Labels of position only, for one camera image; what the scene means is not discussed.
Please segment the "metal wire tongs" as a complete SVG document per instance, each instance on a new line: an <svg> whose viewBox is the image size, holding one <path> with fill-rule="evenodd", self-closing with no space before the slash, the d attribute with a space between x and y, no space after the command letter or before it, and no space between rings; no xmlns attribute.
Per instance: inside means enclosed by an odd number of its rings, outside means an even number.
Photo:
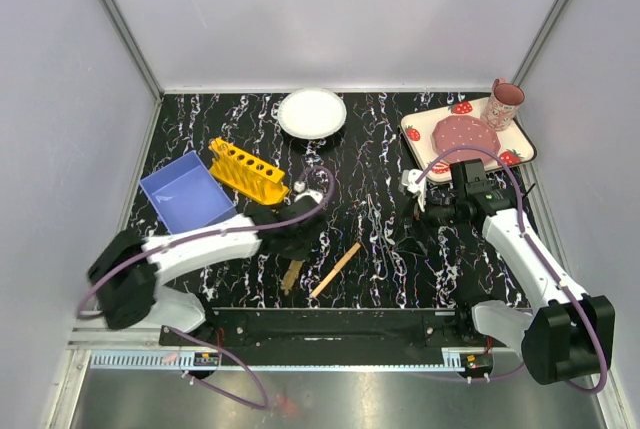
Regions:
<svg viewBox="0 0 640 429"><path fill-rule="evenodd" d="M389 247L384 236L381 213L378 210L377 206L374 204L373 199L370 195L367 196L366 201L368 207L368 217L372 225L372 232L369 236L369 240L371 244L373 246L376 246L380 252L379 257L381 260L381 269L378 271L377 277L380 280L387 281L390 275L388 259L390 259L391 256L389 255Z"/></svg>

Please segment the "brown test tube brush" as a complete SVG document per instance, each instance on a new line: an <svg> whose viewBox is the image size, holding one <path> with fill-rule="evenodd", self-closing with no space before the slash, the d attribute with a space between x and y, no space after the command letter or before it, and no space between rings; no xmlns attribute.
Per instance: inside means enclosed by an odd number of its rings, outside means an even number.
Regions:
<svg viewBox="0 0 640 429"><path fill-rule="evenodd" d="M299 278L301 269L304 265L303 261L293 260L286 270L280 284L280 289L284 295L289 295Z"/></svg>

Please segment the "wooden test tube clamp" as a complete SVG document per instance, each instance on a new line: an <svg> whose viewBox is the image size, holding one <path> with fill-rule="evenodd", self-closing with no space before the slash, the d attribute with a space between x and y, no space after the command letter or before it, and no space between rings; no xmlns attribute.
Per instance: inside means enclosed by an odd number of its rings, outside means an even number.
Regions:
<svg viewBox="0 0 640 429"><path fill-rule="evenodd" d="M312 298L317 298L333 279L344 269L349 261L357 254L362 247L360 242L356 242L335 264L331 271L320 281L317 287L311 292Z"/></svg>

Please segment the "clear glass test tube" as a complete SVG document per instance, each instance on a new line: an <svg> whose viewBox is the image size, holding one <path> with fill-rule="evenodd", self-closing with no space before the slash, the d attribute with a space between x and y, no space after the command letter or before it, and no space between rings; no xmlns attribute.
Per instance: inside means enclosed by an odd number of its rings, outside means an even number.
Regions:
<svg viewBox="0 0 640 429"><path fill-rule="evenodd" d="M209 149L216 160L233 158L236 155L236 147L220 137L210 140Z"/></svg>

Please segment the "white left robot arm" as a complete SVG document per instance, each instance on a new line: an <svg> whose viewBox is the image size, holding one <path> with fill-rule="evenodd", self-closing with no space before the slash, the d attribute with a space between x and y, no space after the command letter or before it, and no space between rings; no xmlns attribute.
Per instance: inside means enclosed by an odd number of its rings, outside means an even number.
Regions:
<svg viewBox="0 0 640 429"><path fill-rule="evenodd" d="M119 232L89 268L87 278L110 330L144 320L191 332L205 321L193 294L167 284L206 266L259 253L305 259L323 220L323 201L310 192L280 208L259 207L221 223L183 233L142 238Z"/></svg>

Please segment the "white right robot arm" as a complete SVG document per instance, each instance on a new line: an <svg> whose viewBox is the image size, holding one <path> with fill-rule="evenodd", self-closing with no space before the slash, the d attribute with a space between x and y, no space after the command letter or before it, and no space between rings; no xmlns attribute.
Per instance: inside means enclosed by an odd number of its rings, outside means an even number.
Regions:
<svg viewBox="0 0 640 429"><path fill-rule="evenodd" d="M488 296L470 297L456 314L464 337L486 336L512 349L541 385L596 375L604 385L611 367L615 310L591 296L561 267L538 238L518 189L492 186L481 160L452 167L451 202L427 202L424 172L406 170L400 187L414 199L417 220L432 226L469 223L506 262L524 290L527 312Z"/></svg>

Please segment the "pink dotted plate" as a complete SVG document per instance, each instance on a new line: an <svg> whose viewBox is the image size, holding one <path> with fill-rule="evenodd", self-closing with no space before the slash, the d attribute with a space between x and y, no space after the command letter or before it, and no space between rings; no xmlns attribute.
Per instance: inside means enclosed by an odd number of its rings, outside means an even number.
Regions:
<svg viewBox="0 0 640 429"><path fill-rule="evenodd" d="M457 163L481 159L484 164L492 158L484 153L469 150L469 146L482 148L497 155L501 147L497 133L482 120L468 115L451 115L439 121L431 135L432 147L437 155L451 148L459 151L447 155L444 160Z"/></svg>

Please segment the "yellow test tube rack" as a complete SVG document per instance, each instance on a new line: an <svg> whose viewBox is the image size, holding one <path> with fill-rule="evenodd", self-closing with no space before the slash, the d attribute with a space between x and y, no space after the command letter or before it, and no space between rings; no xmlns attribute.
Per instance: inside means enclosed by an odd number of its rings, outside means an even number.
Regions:
<svg viewBox="0 0 640 429"><path fill-rule="evenodd" d="M220 183L265 206L282 203L290 192L281 169L238 147L233 158L213 157L209 172Z"/></svg>

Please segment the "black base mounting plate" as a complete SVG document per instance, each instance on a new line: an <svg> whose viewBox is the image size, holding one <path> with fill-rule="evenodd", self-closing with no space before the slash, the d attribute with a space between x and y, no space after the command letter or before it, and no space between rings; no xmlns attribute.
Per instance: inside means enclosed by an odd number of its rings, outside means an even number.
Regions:
<svg viewBox="0 0 640 429"><path fill-rule="evenodd" d="M487 346L455 309L218 309L191 336L285 368L442 364L444 349Z"/></svg>

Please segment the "blue plastic bin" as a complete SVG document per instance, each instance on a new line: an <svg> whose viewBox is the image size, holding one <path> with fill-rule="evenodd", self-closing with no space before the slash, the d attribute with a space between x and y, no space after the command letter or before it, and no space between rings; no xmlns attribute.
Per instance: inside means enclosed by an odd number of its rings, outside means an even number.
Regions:
<svg viewBox="0 0 640 429"><path fill-rule="evenodd" d="M195 151L142 178L139 185L170 234L218 224L237 214Z"/></svg>

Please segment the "pink patterned mug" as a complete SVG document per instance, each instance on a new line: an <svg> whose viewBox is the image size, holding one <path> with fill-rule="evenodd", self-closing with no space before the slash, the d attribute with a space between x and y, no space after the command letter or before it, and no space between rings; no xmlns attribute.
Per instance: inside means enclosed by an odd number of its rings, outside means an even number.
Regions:
<svg viewBox="0 0 640 429"><path fill-rule="evenodd" d="M524 101L525 93L519 86L497 78L485 108L486 122L496 131L505 130Z"/></svg>

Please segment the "white paper plate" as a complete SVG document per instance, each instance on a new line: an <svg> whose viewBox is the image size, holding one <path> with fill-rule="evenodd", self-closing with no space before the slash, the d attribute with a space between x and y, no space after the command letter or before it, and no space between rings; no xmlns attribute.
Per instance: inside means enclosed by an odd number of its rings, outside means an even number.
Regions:
<svg viewBox="0 0 640 429"><path fill-rule="evenodd" d="M277 121L288 135L319 140L337 133L345 124L347 109L334 92L322 88L299 89L279 105Z"/></svg>

